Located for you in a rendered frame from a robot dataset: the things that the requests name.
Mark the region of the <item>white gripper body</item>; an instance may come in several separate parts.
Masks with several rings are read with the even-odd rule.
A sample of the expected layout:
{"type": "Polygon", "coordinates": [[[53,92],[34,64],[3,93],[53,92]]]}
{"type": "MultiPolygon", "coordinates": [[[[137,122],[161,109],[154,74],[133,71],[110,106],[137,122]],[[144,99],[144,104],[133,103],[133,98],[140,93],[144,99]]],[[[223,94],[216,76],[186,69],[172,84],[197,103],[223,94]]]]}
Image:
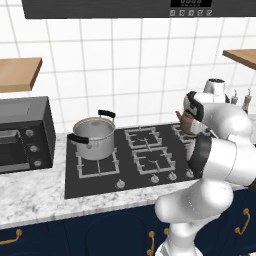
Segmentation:
{"type": "Polygon", "coordinates": [[[208,129],[208,127],[206,125],[204,125],[203,123],[199,122],[198,120],[194,119],[192,121],[192,133],[194,135],[197,135],[207,129],[208,129]]]}

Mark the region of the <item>brown kettle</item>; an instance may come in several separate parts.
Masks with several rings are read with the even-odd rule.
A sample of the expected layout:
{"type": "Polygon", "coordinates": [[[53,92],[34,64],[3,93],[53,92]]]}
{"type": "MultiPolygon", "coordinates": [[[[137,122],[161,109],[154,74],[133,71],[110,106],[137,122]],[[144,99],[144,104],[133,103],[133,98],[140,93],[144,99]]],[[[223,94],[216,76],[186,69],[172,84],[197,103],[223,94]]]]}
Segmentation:
{"type": "Polygon", "coordinates": [[[184,133],[189,135],[196,135],[199,133],[196,119],[187,111],[184,111],[183,113],[176,111],[176,116],[180,121],[180,127],[184,133]]]}

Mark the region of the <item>black gas hob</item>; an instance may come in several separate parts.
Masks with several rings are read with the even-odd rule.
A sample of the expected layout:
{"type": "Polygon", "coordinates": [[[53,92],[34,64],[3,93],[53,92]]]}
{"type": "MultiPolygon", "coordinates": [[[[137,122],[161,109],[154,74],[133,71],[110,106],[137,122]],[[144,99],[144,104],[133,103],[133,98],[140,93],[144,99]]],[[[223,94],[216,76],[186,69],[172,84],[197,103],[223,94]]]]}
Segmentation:
{"type": "Polygon", "coordinates": [[[115,131],[115,147],[112,155],[90,161],[78,155],[71,141],[66,149],[65,197],[67,199],[110,192],[119,192],[169,183],[190,181],[186,148],[194,139],[182,132],[178,123],[155,126],[137,126],[115,131]],[[177,175],[168,179],[170,172],[177,175]],[[150,180],[159,178],[157,184],[150,180]],[[123,189],[116,183],[125,182],[123,189]]]}

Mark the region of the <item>navy cupboard door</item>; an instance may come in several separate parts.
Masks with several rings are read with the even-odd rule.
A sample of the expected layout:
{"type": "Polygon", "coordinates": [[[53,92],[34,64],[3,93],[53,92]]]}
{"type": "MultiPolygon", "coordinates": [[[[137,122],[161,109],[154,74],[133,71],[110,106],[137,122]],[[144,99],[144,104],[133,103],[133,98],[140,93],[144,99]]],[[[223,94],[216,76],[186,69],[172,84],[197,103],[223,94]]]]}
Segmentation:
{"type": "Polygon", "coordinates": [[[203,256],[245,256],[256,252],[256,192],[235,191],[231,206],[197,233],[195,245],[203,256]],[[234,229],[242,228],[247,219],[244,208],[249,208],[251,219],[240,236],[234,229]]]}
{"type": "Polygon", "coordinates": [[[71,256],[148,256],[158,220],[148,205],[70,218],[64,226],[71,256]]]}

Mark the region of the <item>dark range hood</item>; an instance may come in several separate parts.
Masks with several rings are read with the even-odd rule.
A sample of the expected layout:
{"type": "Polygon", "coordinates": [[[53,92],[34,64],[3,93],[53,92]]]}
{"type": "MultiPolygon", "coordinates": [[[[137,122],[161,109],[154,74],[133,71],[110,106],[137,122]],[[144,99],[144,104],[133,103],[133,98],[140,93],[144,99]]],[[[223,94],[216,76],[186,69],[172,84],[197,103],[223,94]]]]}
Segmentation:
{"type": "Polygon", "coordinates": [[[21,0],[26,19],[256,17],[256,0],[21,0]]]}

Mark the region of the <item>black toaster oven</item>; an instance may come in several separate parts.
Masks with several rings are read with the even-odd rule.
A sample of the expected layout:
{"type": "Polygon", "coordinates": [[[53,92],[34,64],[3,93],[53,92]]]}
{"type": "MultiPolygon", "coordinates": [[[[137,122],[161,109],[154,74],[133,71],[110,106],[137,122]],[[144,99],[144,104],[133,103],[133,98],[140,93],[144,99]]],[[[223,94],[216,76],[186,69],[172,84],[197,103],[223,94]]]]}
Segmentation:
{"type": "Polygon", "coordinates": [[[47,96],[0,100],[0,174],[53,166],[56,134],[47,96]],[[34,131],[29,138],[27,129],[34,131]],[[39,148],[31,152],[30,146],[39,148]],[[34,161],[42,166],[35,167],[34,161]]]}

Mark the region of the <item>wooden wall shelf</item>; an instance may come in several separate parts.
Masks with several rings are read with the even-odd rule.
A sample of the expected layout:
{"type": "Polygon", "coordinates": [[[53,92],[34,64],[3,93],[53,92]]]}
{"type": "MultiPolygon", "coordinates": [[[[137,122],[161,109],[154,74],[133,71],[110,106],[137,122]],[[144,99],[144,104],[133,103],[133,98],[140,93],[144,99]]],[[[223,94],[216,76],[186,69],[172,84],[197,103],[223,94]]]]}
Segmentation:
{"type": "Polygon", "coordinates": [[[256,70],[256,49],[224,50],[223,55],[256,70]]]}
{"type": "Polygon", "coordinates": [[[41,66],[41,57],[0,59],[0,93],[31,91],[41,66]]]}

